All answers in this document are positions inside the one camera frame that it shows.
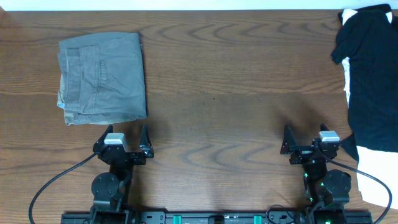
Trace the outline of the black t-shirt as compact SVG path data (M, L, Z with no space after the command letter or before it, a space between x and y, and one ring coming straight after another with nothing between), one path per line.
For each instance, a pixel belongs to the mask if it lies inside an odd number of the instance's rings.
M397 16L388 4L345 9L331 53L345 76L348 124L343 149L397 152Z

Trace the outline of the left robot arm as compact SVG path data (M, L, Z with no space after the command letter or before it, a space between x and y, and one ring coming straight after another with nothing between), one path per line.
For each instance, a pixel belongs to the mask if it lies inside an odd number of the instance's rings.
M92 182L94 199L90 223L140 222L139 212L128 205L128 199L134 166L144 165L147 159L154 157L146 125L142 127L139 148L139 152L129 152L125 135L114 133L111 125L94 144L94 154L109 165L109 171L97 175Z

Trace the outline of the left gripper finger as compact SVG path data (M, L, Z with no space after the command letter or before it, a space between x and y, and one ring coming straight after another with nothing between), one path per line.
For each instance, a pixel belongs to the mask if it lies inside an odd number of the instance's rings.
M113 125L110 124L107 128L106 131L102 134L102 136L95 142L95 149L102 149L103 146L105 145L104 140L107 137L109 133L113 133Z
M154 158L154 148L152 147L152 144L150 143L146 124L144 124L142 127L139 147L146 158Z

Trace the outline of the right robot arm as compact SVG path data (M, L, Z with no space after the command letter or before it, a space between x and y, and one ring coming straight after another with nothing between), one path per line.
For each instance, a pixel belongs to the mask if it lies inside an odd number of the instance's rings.
M351 176L328 168L337 156L340 137L324 124L309 146L299 146L289 125L285 125L280 153L290 156L292 165L303 168L305 198L310 205L292 217L294 223L347 223L344 205L349 202Z

